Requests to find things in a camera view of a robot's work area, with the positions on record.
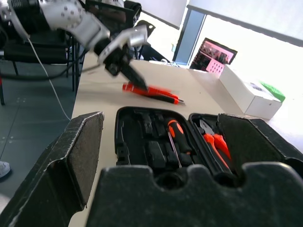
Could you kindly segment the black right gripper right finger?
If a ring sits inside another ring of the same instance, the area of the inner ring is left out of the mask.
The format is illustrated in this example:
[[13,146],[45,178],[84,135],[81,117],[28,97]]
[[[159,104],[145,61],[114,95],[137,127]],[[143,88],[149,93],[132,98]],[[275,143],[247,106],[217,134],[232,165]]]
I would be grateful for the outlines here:
[[221,113],[217,126],[223,133],[236,173],[245,163],[281,162],[303,175],[303,154],[264,120]]

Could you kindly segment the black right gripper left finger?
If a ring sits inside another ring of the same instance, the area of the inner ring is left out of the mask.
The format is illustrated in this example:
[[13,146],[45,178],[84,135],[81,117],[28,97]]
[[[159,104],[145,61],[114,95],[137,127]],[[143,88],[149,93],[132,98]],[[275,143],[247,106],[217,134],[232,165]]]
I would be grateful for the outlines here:
[[0,214],[2,227],[67,227],[84,210],[97,171],[103,122],[103,112],[69,122]]

